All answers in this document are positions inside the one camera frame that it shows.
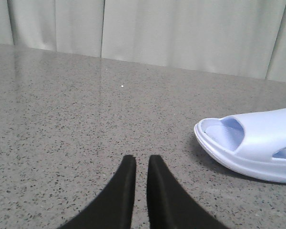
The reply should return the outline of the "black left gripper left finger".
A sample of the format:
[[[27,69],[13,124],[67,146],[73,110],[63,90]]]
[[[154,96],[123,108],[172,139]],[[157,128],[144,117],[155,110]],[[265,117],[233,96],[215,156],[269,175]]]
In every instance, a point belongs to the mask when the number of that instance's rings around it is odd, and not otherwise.
[[[61,229],[130,229],[136,182],[136,160],[123,157],[101,193]]]

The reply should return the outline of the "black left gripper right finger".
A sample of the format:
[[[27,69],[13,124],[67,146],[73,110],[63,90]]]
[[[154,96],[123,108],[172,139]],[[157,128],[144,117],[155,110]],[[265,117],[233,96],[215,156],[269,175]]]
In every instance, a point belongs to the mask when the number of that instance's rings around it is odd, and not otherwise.
[[[147,207],[151,229],[225,229],[178,183],[160,155],[149,158]]]

